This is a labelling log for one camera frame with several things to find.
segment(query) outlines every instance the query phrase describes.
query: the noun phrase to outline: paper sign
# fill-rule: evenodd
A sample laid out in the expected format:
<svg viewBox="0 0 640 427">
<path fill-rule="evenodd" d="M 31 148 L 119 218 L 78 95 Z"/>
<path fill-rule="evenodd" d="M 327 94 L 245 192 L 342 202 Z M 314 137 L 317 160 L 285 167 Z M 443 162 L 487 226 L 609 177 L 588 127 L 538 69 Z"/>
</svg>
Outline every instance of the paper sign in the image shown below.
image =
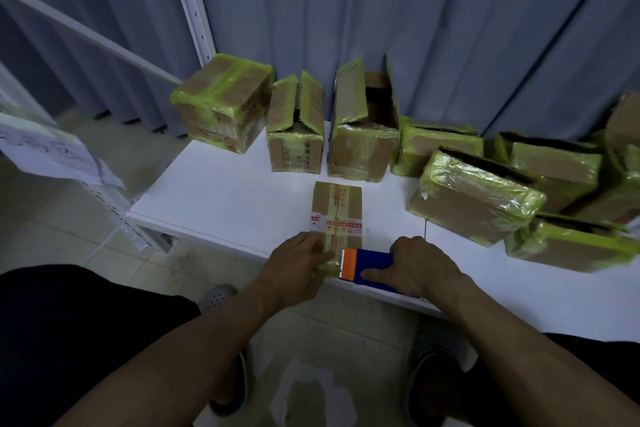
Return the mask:
<svg viewBox="0 0 640 427">
<path fill-rule="evenodd" d="M 20 170 L 88 184 L 124 187 L 108 166 L 92 156 L 75 135 L 16 116 L 5 105 L 0 110 L 5 112 L 0 113 L 0 151 Z"/>
</svg>

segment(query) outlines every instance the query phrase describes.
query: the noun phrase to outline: forearm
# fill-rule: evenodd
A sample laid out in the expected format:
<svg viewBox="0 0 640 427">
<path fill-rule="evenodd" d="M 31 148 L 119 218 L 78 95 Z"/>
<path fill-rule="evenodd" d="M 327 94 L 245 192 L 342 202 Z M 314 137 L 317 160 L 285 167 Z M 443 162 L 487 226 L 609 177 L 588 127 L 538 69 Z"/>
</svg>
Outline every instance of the forearm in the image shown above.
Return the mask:
<svg viewBox="0 0 640 427">
<path fill-rule="evenodd" d="M 433 302 L 468 336 L 527 426 L 638 425 L 640 408 L 466 275 Z"/>
<path fill-rule="evenodd" d="M 188 426 L 276 309 L 269 291 L 253 283 L 151 344 L 87 393 L 56 426 Z"/>
</svg>

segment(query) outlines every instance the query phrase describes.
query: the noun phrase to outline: person's right arm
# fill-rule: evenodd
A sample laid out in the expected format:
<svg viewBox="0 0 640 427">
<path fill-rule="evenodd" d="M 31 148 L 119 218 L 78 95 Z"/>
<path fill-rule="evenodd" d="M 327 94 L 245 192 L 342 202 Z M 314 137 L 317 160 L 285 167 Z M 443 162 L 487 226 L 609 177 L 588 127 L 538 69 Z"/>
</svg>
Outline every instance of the person's right arm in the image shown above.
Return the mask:
<svg viewBox="0 0 640 427">
<path fill-rule="evenodd" d="M 422 237 L 399 238 L 394 265 L 362 277 L 424 297 L 469 338 L 526 426 L 638 426 L 640 407 L 516 317 Z"/>
</svg>

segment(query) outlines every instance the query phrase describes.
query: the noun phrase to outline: person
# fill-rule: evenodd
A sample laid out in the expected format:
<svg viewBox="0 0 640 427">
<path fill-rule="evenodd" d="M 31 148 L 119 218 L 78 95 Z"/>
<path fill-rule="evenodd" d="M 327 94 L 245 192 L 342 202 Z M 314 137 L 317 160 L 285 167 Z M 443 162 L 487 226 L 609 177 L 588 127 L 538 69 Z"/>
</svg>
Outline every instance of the person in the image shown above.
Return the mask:
<svg viewBox="0 0 640 427">
<path fill-rule="evenodd" d="M 276 312 L 315 297 L 318 267 L 333 255 L 321 246 L 308 233 L 286 240 L 244 290 L 207 294 L 202 314 L 185 298 L 112 284 L 76 266 L 5 273 L 0 424 L 184 426 L 207 402 L 232 414 L 247 395 L 246 344 Z M 401 237 L 391 252 L 391 268 L 364 278 L 427 298 L 479 354 L 462 373 L 451 352 L 419 330 L 406 395 L 414 425 L 439 425 L 448 414 L 442 405 L 457 404 L 478 426 L 640 425 L 637 344 L 541 334 L 422 237 Z M 457 400 L 437 405 L 442 390 Z"/>
</svg>

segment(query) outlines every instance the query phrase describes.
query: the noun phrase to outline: closed cardboard box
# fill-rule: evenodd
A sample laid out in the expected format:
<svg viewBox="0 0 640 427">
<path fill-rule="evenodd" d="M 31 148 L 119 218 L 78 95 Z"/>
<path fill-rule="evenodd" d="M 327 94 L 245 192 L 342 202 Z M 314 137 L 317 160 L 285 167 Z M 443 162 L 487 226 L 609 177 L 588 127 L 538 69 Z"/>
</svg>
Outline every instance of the closed cardboard box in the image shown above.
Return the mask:
<svg viewBox="0 0 640 427">
<path fill-rule="evenodd" d="M 420 123 L 400 117 L 400 144 L 396 148 L 391 172 L 399 176 L 420 177 L 438 147 L 448 147 L 482 157 L 484 141 L 470 126 Z"/>
<path fill-rule="evenodd" d="M 264 127 L 273 68 L 216 54 L 171 94 L 189 137 L 244 154 Z"/>
<path fill-rule="evenodd" d="M 306 71 L 273 84 L 267 116 L 271 171 L 319 174 L 324 147 L 323 88 Z"/>
<path fill-rule="evenodd" d="M 333 250 L 329 277 L 339 277 L 344 248 L 362 248 L 362 188 L 317 181 L 311 203 L 309 230 L 322 237 L 325 250 Z"/>
<path fill-rule="evenodd" d="M 365 71 L 362 59 L 340 67 L 335 78 L 328 174 L 381 181 L 399 134 L 389 75 Z"/>
<path fill-rule="evenodd" d="M 536 178 L 547 195 L 543 212 L 557 213 L 598 187 L 602 150 L 595 145 L 503 131 L 487 148 L 487 157 Z"/>
<path fill-rule="evenodd" d="M 600 185 L 562 214 L 626 225 L 640 216 L 640 93 L 623 95 L 592 140 L 604 152 Z"/>
<path fill-rule="evenodd" d="M 506 165 L 440 148 L 431 156 L 407 211 L 480 245 L 529 224 L 545 202 L 536 181 Z"/>
<path fill-rule="evenodd" d="M 504 239 L 507 255 L 579 272 L 628 265 L 639 242 L 620 235 L 606 223 L 538 214 L 531 223 Z"/>
</svg>

